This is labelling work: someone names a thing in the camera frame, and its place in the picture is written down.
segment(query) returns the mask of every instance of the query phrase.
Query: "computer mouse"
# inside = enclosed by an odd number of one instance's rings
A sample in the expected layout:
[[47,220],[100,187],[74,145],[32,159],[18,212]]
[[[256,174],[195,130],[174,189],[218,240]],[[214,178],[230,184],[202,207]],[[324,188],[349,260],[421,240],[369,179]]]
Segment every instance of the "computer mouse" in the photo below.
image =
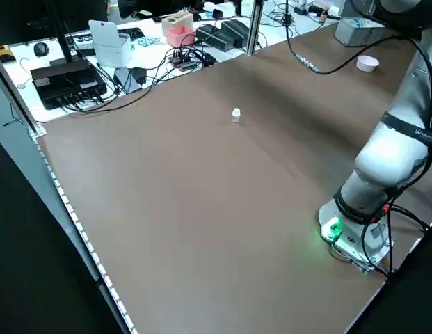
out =
[[49,47],[43,42],[36,43],[33,47],[33,52],[35,52],[35,56],[37,57],[44,57],[49,54],[49,51]]

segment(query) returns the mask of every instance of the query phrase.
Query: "white desk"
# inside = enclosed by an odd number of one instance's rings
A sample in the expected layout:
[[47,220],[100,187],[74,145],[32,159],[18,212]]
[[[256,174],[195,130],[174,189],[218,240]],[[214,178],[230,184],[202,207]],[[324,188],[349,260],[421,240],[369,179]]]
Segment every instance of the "white desk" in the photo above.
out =
[[[275,4],[272,1],[267,1],[264,5],[264,14],[268,14],[272,10],[278,10],[278,8],[275,6]],[[242,13],[250,13],[251,12],[251,5],[245,5],[242,8]],[[318,29],[320,26],[319,24],[314,21],[310,17],[304,17],[297,14],[294,14],[294,26],[291,28],[293,31],[293,36],[296,37],[298,34],[304,34],[310,31],[313,31],[315,29]],[[239,18],[239,21],[243,22],[247,26],[250,25],[250,20],[248,18]],[[205,24],[213,24],[214,22],[196,22],[194,24],[195,29],[199,26],[205,25]],[[264,24],[273,24],[273,21],[266,17],[266,15],[262,15],[262,23]],[[216,25],[220,28],[221,22],[217,22]],[[143,21],[138,22],[131,22],[127,24],[121,24],[118,26],[119,29],[122,28],[131,28],[131,27],[138,27],[141,29],[141,31],[146,35],[146,37],[160,37],[161,42],[158,44],[150,45],[149,47],[142,47],[137,42],[132,42],[134,46],[132,60],[127,64],[128,68],[132,67],[141,67],[141,68],[153,68],[158,66],[160,64],[161,60],[164,58],[165,53],[171,49],[171,46],[166,43],[166,38],[162,36],[161,33],[161,23],[154,23],[151,19],[145,19]],[[260,32],[266,37],[266,41],[268,42],[268,46],[274,45],[276,43],[282,42],[286,39],[286,33],[284,27],[272,27],[268,25],[262,25],[260,28]],[[262,47],[266,46],[266,41],[264,39],[263,35],[259,35],[259,43]],[[13,83],[18,86],[19,84],[23,84],[27,81],[25,88],[18,89],[19,93],[21,93],[21,96],[23,100],[26,102],[29,110],[31,111],[33,117],[38,122],[49,122],[50,120],[65,116],[67,112],[67,109],[53,109],[53,110],[46,110],[46,108],[42,105],[42,102],[36,92],[35,87],[33,86],[31,82],[31,75],[30,70],[34,68],[44,67],[48,66],[49,62],[51,60],[62,58],[63,53],[61,51],[61,48],[56,40],[45,40],[50,48],[50,52],[47,56],[37,58],[35,54],[33,53],[33,46],[35,42],[29,43],[29,45],[19,45],[12,47],[12,51],[15,55],[15,58],[17,59],[16,62],[12,63],[6,63],[4,64],[8,74],[10,75]],[[227,61],[228,59],[232,59],[235,57],[238,57],[243,54],[242,50],[239,49],[233,49],[229,52],[221,52],[217,49],[214,49],[212,47],[205,47],[205,51],[210,53],[219,63],[223,61]],[[92,64],[97,63],[97,59],[95,56],[88,57],[88,60]],[[114,69],[113,68],[104,68],[111,76],[113,75]],[[162,65],[159,68],[159,71],[157,73],[157,78],[161,77],[167,71],[171,70],[170,65]],[[148,70],[147,76],[154,77],[157,70]],[[186,74],[180,72],[179,70],[174,70],[171,73],[170,77],[178,76]],[[146,84],[143,85],[143,87],[148,87],[152,83],[151,79],[148,79]],[[111,95],[111,90],[108,89],[108,93],[103,95],[103,97],[107,97]],[[87,106],[94,106],[93,103],[90,104],[81,104],[82,107]]]

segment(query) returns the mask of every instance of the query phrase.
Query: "metal pole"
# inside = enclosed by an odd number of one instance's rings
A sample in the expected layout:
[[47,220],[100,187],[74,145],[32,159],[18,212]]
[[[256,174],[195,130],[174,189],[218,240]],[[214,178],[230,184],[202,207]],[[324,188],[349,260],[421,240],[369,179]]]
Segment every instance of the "metal pole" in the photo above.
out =
[[251,56],[255,52],[263,9],[264,0],[255,0],[253,12],[251,13],[250,32],[248,33],[248,39],[246,41],[246,53],[249,56]]

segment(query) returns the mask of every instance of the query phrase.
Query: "black box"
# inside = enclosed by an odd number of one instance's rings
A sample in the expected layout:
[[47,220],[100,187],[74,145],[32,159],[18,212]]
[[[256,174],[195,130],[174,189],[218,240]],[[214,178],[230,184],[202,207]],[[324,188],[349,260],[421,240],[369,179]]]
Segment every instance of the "black box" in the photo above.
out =
[[222,22],[222,31],[225,31],[235,38],[234,47],[240,49],[246,46],[250,29],[242,22],[231,19]]
[[72,99],[97,97],[107,91],[95,67],[79,59],[31,70],[33,85],[46,109],[70,104]]
[[205,24],[204,26],[197,28],[195,35],[198,39],[202,40],[202,42],[205,42],[223,52],[233,49],[234,43],[236,42],[236,39],[232,35],[212,26],[211,24]]

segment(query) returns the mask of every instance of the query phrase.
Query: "pink container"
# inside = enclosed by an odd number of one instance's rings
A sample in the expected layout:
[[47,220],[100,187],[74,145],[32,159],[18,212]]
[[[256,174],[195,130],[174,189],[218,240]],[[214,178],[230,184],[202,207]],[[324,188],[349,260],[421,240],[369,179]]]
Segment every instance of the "pink container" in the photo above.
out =
[[192,45],[194,43],[195,31],[187,26],[175,26],[166,29],[166,40],[172,47]]

